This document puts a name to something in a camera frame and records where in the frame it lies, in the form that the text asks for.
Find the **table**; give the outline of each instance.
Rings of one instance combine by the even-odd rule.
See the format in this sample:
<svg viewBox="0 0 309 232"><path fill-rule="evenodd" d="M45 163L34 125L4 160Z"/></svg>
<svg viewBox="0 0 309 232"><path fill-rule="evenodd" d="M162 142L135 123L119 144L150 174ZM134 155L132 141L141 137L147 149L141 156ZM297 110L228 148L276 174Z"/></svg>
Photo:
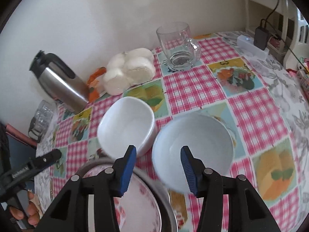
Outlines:
<svg viewBox="0 0 309 232"><path fill-rule="evenodd" d="M173 115L185 111L200 111L221 121L235 149L228 176L246 175L281 231L296 231L309 212L309 104L297 81L273 56L261 61L237 47L240 34L202 36L201 59L185 72L170 71L161 48L156 48L156 74L151 82L123 95L105 95L79 115L58 106L52 132L37 147L37 156L53 148L63 154L59 163L35 177L43 212L80 166L103 156L96 131L109 107L123 96L143 95L154 111L158 130ZM151 150L138 158L136 165L157 178ZM202 199L173 191L170 196L179 231L196 231ZM224 196L222 230L227 228L228 197Z"/></svg>

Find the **hand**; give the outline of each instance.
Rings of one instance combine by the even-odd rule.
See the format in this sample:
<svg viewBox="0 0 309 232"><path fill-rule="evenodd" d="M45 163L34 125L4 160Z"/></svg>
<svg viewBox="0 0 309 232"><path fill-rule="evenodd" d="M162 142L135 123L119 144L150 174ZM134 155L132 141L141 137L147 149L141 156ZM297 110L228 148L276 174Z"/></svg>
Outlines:
<svg viewBox="0 0 309 232"><path fill-rule="evenodd" d="M34 197L34 194L31 193L31 192L28 192L28 198L29 200L30 199L33 199ZM17 208L13 208L13 207L9 207L10 209L10 212L12 214L12 216L17 219L17 220L21 220L24 218L24 214L23 212L21 212L19 209ZM33 225L34 227L37 226L37 224L39 223L40 221L40 216L39 216L39 213L38 213L38 209L37 207L35 206L35 204L31 201L29 201L29 206L27 208L27 212L29 214L29 218L28 218L28 222L30 225Z"/></svg>

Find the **black power adapter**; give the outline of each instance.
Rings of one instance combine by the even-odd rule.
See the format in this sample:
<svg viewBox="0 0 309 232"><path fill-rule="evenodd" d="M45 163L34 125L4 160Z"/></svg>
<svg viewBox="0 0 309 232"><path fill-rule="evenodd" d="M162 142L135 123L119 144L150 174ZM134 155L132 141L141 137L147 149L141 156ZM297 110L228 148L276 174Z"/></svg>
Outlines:
<svg viewBox="0 0 309 232"><path fill-rule="evenodd" d="M269 38L270 38L269 31L260 25L259 27L255 29L253 44L256 47L260 48L261 50L265 50L265 48L267 47Z"/></svg>

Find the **glass mug handle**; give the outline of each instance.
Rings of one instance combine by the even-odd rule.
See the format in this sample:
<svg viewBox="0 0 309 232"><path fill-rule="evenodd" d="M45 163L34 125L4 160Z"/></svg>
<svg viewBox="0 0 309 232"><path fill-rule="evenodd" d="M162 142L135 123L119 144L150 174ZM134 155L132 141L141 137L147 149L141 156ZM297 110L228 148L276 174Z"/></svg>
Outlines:
<svg viewBox="0 0 309 232"><path fill-rule="evenodd" d="M195 62L200 60L200 45L199 45L198 41L196 41L193 38L186 37L185 40L184 40L184 46L186 46L186 47L191 46L193 48L193 54L194 54Z"/></svg>

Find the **black tool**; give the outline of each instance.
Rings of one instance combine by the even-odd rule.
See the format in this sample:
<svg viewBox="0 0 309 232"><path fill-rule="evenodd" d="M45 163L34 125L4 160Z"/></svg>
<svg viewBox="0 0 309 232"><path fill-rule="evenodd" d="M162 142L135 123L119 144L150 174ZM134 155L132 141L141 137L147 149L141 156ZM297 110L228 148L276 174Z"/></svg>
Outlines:
<svg viewBox="0 0 309 232"><path fill-rule="evenodd" d="M188 146L183 146L180 159L190 191L203 197L203 206L197 232L220 232L222 225L223 195L229 195L228 232L280 232L280 229L255 188L246 176L221 176L206 168L193 157Z"/></svg>
<svg viewBox="0 0 309 232"><path fill-rule="evenodd" d="M0 202L6 202L8 206L15 207L24 213L24 219L18 224L21 229L33 229L28 223L27 212L29 199L27 191L24 190L25 182L38 173L42 172L61 158L58 149L37 158L30 159L18 169L12 169L0 176Z"/></svg>
<svg viewBox="0 0 309 232"><path fill-rule="evenodd" d="M114 197L127 191L136 161L136 148L129 146L123 158L97 176L73 175L53 200L35 232L88 231L88 195L94 195L95 230L119 232Z"/></svg>

